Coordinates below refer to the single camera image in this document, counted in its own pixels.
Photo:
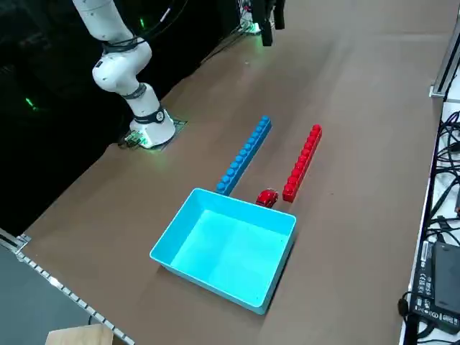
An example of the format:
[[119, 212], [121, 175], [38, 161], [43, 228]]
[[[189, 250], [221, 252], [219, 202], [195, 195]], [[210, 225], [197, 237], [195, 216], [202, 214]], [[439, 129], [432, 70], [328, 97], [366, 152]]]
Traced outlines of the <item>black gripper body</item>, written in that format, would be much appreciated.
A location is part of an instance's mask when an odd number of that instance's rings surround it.
[[252, 19], [254, 22], [262, 22], [265, 17], [274, 17], [274, 7], [276, 0], [251, 0]]

